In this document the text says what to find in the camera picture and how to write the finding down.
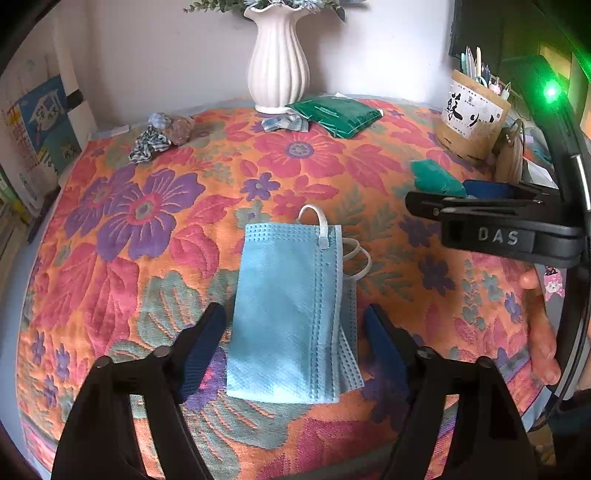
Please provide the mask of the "person's right hand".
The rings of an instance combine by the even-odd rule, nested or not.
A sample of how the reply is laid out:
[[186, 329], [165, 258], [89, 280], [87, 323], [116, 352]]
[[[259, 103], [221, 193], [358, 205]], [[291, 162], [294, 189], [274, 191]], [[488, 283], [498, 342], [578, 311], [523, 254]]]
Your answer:
[[556, 385], [561, 378], [561, 369], [555, 359], [556, 335], [546, 315], [543, 291], [537, 271], [531, 268], [519, 278], [524, 290], [528, 322], [528, 349], [532, 371], [544, 385]]

